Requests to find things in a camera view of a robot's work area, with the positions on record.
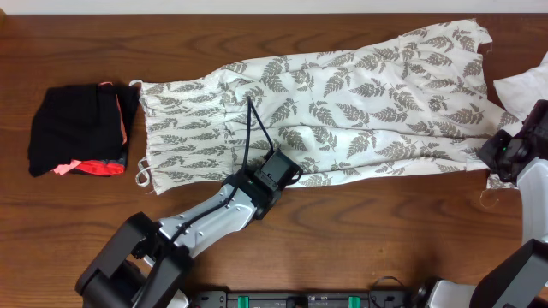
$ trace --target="folded black clothing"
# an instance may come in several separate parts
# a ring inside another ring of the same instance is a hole
[[[129,140],[138,104],[139,91],[129,86],[48,89],[33,119],[28,147],[30,174],[42,175],[73,159],[117,160],[128,149],[128,142],[122,145],[121,114]]]

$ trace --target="brown wood surface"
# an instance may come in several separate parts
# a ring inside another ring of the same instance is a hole
[[[3,10],[0,8],[0,29],[2,29],[2,24],[5,18],[6,18],[6,13],[4,13]]]
[[[76,279],[126,218],[171,216],[219,188],[192,184],[156,196],[136,186],[141,110],[125,175],[32,178],[29,131],[46,88],[191,80],[238,60],[355,49],[471,17],[494,40],[481,50],[489,99],[499,104],[492,81],[539,65],[548,15],[8,16],[0,30],[0,307],[80,306]],[[408,285],[429,275],[477,283],[521,240],[519,193],[486,192],[480,202],[486,175],[288,189],[264,221],[202,253],[188,287],[363,289],[383,275]]]

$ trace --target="green connector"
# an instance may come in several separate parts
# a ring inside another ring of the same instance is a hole
[[[360,308],[360,298],[357,296],[348,297],[348,308]]]
[[[249,308],[249,298],[247,296],[238,297],[238,308]]]

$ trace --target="white wall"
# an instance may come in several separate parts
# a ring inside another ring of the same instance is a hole
[[[548,0],[0,0],[6,14],[548,13]]]

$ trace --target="white dress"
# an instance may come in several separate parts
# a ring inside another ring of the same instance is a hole
[[[240,168],[247,96],[275,146],[305,171],[292,187],[486,169],[475,156],[485,139],[521,128],[487,100],[476,51],[490,42],[475,21],[453,21],[358,50],[236,62],[199,80],[133,81],[154,190]],[[252,129],[249,163],[261,163],[268,144],[256,121]]]

